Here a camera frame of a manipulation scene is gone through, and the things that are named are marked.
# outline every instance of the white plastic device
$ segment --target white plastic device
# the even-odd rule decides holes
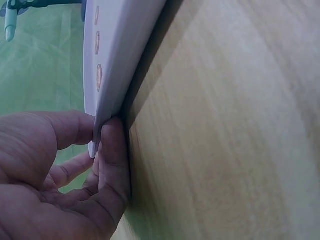
[[[84,107],[95,116],[89,153],[95,157],[103,124],[124,101],[166,0],[88,0],[84,26]]]

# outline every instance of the wooden surface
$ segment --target wooden surface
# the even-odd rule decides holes
[[[318,0],[169,1],[125,112],[115,240],[320,239]]]

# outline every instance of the skin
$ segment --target skin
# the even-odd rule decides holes
[[[131,195],[121,121],[102,129],[96,158],[53,165],[57,151],[88,144],[94,118],[76,111],[25,112],[0,118],[0,239],[107,240]],[[82,189],[59,188],[92,167]]]

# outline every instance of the green cloth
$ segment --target green cloth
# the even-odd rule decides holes
[[[0,6],[6,1],[0,0]],[[22,111],[84,111],[81,5],[30,8],[18,16],[12,42],[0,17],[0,115]],[[56,164],[87,150],[72,146]],[[85,176],[62,191],[80,188]]]

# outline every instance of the light blue object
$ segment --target light blue object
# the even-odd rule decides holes
[[[46,8],[52,5],[82,4],[81,17],[85,20],[87,0],[8,0],[5,10],[5,39],[11,42],[15,38],[17,17],[23,10],[33,8]]]
[[[15,38],[16,29],[17,29],[17,17],[18,17],[18,10],[16,9],[9,9],[8,4],[10,1],[6,4],[6,10],[5,10],[5,23],[4,23],[4,29],[5,29],[5,39],[7,42],[11,42]]]

